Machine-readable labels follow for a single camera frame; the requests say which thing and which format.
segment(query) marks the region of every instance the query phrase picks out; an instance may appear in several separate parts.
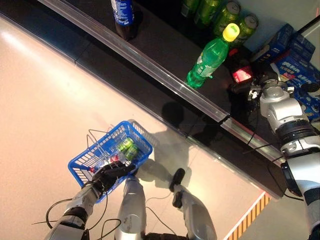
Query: green plastic bottle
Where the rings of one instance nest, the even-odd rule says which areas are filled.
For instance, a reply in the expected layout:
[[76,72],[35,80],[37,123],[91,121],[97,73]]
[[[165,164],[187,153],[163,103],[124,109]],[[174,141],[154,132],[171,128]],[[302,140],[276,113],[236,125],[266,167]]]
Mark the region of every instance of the green plastic bottle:
[[224,29],[222,36],[210,41],[198,57],[196,64],[186,77],[187,84],[192,88],[201,87],[206,78],[212,78],[211,74],[225,61],[229,44],[239,35],[239,27],[230,23]]

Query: robot leg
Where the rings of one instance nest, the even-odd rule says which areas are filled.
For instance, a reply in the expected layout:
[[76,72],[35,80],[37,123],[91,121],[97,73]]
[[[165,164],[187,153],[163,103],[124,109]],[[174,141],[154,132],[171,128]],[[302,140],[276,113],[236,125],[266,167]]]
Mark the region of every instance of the robot leg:
[[121,225],[115,230],[115,240],[142,240],[146,232],[146,198],[138,178],[125,181],[123,200],[118,218]]

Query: basket handle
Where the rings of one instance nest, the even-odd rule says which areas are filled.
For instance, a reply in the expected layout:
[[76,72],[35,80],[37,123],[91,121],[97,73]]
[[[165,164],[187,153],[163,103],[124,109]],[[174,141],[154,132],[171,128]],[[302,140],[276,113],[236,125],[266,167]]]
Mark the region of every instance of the basket handle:
[[93,134],[93,132],[99,132],[99,133],[107,134],[108,131],[101,131],[101,130],[95,130],[95,129],[89,129],[88,131],[89,131],[89,134],[86,135],[86,147],[87,147],[87,149],[89,149],[89,139],[90,139],[92,141],[92,143],[94,145],[96,145],[97,149],[100,151],[102,158],[109,163],[109,160],[108,160],[108,157],[107,157],[109,154],[100,146],[100,144],[98,144],[98,140],[96,139],[95,135]]

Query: orange striped tape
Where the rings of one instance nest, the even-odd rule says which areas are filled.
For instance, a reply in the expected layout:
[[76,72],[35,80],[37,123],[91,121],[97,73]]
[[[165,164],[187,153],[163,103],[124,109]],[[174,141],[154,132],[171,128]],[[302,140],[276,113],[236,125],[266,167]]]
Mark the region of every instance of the orange striped tape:
[[227,240],[239,239],[269,202],[270,202],[270,197],[268,197],[267,195],[263,195],[263,197],[256,203],[256,205],[246,215],[246,217],[242,220],[242,222],[238,225],[238,227],[233,231],[233,233],[227,238]]

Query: yellow bottle cap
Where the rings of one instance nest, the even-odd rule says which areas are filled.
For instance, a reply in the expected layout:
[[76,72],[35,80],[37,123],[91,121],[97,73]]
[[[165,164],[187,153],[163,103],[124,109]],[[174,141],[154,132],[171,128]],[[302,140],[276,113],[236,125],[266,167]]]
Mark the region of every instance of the yellow bottle cap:
[[222,36],[227,42],[233,42],[239,35],[240,29],[237,24],[229,23],[223,30]]

